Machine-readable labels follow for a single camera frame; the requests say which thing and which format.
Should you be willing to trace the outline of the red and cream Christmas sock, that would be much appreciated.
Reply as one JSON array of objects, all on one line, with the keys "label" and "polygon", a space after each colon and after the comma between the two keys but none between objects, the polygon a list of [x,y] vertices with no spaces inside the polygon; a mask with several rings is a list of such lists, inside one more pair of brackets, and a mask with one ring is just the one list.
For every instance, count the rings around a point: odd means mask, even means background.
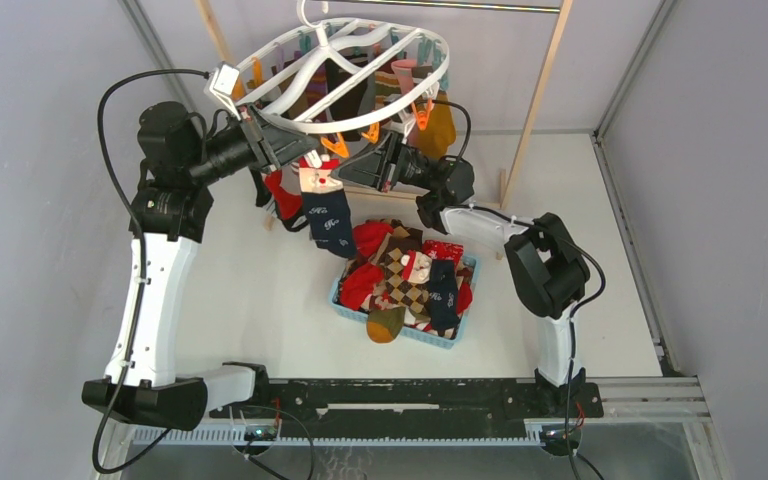
[{"label": "red and cream Christmas sock", "polygon": [[302,197],[290,193],[282,186],[283,173],[275,171],[263,176],[263,182],[276,205],[276,215],[284,228],[297,233],[307,226]]}]

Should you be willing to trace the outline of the navy sock with lettering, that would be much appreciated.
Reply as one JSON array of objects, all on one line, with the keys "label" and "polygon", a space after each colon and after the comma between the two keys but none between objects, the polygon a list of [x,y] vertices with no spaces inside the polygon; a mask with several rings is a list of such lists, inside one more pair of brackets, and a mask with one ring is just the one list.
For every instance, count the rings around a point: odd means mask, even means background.
[{"label": "navy sock with lettering", "polygon": [[340,162],[320,155],[315,168],[308,157],[299,160],[298,176],[305,218],[319,249],[351,259],[357,254],[351,211],[343,183],[332,176]]}]

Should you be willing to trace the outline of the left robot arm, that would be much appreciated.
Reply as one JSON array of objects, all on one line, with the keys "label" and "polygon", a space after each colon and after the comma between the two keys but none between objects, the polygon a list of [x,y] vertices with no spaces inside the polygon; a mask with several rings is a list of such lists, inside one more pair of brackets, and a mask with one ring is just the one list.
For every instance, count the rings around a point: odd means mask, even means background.
[{"label": "left robot arm", "polygon": [[234,403],[250,417],[271,407],[258,367],[226,362],[195,376],[175,368],[184,287],[213,205],[210,185],[240,170],[267,172],[315,149],[317,141],[280,128],[254,107],[203,137],[193,113],[162,102],[139,118],[141,181],[130,202],[131,284],[119,337],[103,376],[82,389],[85,405],[114,420],[192,431],[211,410]]}]

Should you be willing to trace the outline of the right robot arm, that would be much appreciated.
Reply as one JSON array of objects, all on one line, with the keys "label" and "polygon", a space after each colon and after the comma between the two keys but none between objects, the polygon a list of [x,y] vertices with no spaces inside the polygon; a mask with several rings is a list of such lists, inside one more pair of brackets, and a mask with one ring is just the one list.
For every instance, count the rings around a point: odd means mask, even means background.
[{"label": "right robot arm", "polygon": [[565,415],[586,380],[578,358],[578,311],[604,290],[588,295],[598,262],[572,239],[561,218],[546,213],[521,220],[472,202],[475,174],[462,154],[431,160],[389,133],[336,166],[332,175],[347,184],[384,192],[404,184],[422,190],[417,213],[423,225],[444,235],[464,237],[504,255],[520,303],[539,318],[536,378],[539,406]]}]

